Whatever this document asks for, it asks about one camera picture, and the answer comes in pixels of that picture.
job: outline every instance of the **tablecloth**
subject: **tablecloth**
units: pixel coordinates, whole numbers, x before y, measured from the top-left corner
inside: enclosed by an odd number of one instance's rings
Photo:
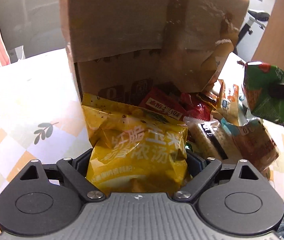
[[[239,59],[231,53],[220,78],[241,87],[244,72],[236,63]],[[280,150],[270,166],[270,183],[284,199],[284,128],[267,121],[265,125]],[[50,136],[38,140],[37,130]],[[64,49],[0,68],[0,193],[28,161],[55,163],[89,148]]]

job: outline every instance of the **snack bag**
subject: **snack bag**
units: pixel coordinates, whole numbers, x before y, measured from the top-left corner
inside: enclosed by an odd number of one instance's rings
[[[184,122],[202,158],[214,157],[225,164],[236,164],[239,159],[242,159],[240,151],[219,121],[199,123],[192,118],[185,117]]]
[[[214,84],[207,85],[202,92],[197,93],[197,96],[204,102],[212,106],[213,110],[216,110],[220,102],[220,93],[222,89],[223,80],[218,79]]]
[[[263,120],[255,118],[243,126],[235,126],[222,119],[221,124],[243,159],[250,161],[260,172],[278,158],[279,150],[263,125]]]
[[[90,94],[82,109],[94,147],[86,178],[105,194],[172,194],[190,179],[183,122]]]
[[[181,104],[186,110],[185,116],[196,118],[202,121],[211,120],[211,106],[199,99],[195,94],[182,93]]]
[[[238,85],[222,82],[216,110],[228,122],[238,125]]]
[[[139,106],[181,121],[186,113],[177,101],[156,87],[151,89]]]
[[[284,99],[269,96],[268,89],[273,83],[284,83],[283,70],[262,62],[245,64],[243,92],[251,113],[284,126]]]

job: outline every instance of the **red snack bag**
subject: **red snack bag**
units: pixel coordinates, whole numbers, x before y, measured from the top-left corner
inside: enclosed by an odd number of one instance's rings
[[[195,95],[188,93],[181,94],[181,103],[186,110],[186,116],[210,121],[212,108],[197,98]]]
[[[156,87],[151,89],[139,106],[181,121],[186,113],[177,101]]]

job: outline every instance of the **cardboard box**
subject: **cardboard box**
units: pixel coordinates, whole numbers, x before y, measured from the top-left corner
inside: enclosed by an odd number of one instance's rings
[[[249,0],[60,0],[84,92],[138,104],[153,85],[199,92],[234,49]]]

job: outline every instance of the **green snack bag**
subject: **green snack bag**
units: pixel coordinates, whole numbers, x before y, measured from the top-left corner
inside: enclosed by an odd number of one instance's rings
[[[245,64],[243,92],[251,113],[284,126],[284,99],[269,95],[269,86],[274,83],[284,83],[284,71],[277,66],[262,62]]]

